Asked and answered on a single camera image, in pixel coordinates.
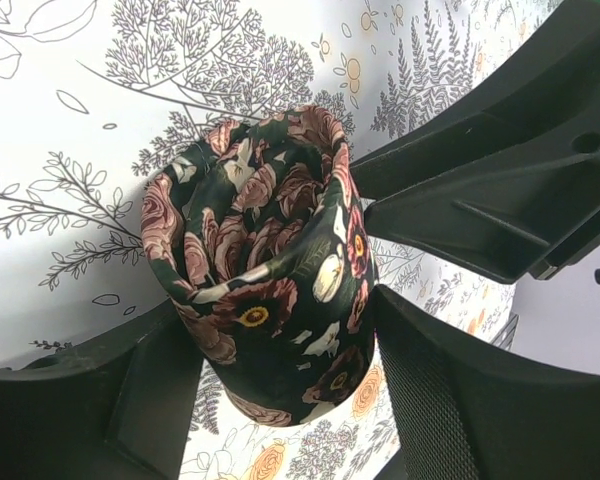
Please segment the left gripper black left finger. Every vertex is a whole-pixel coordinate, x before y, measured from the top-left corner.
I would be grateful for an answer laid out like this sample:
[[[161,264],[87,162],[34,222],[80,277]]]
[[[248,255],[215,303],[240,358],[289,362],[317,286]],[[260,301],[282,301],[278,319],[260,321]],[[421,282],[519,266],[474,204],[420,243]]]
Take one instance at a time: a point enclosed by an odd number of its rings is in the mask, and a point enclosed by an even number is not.
[[[171,302],[0,369],[0,479],[175,479],[202,357]]]

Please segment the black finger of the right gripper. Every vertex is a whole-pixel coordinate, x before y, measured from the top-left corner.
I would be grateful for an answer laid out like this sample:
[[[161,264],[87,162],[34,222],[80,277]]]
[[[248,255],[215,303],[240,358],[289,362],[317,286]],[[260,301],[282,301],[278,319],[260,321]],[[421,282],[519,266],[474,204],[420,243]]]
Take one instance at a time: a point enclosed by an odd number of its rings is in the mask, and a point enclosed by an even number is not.
[[[532,161],[505,151],[453,166],[407,150],[362,159],[369,234],[500,283],[548,280],[600,246],[600,150]]]
[[[498,185],[536,200],[600,200],[600,4],[563,2],[477,88],[350,173],[373,200]]]

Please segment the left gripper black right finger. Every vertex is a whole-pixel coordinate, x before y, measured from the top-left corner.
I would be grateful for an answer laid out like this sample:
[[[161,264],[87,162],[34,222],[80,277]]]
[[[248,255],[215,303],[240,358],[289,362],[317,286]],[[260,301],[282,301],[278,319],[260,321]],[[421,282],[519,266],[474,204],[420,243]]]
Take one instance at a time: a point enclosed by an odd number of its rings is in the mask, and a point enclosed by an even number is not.
[[[374,317],[411,479],[600,479],[600,375],[479,340],[386,286]]]

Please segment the black floral necktie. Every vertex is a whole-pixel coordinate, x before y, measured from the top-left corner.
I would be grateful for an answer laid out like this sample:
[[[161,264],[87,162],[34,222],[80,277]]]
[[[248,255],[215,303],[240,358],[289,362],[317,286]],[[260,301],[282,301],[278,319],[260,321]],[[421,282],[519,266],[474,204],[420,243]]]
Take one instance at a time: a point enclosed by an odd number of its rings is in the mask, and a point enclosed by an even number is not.
[[[364,379],[377,281],[341,122],[306,105],[227,120],[150,182],[141,236],[186,329],[251,420],[290,427]]]

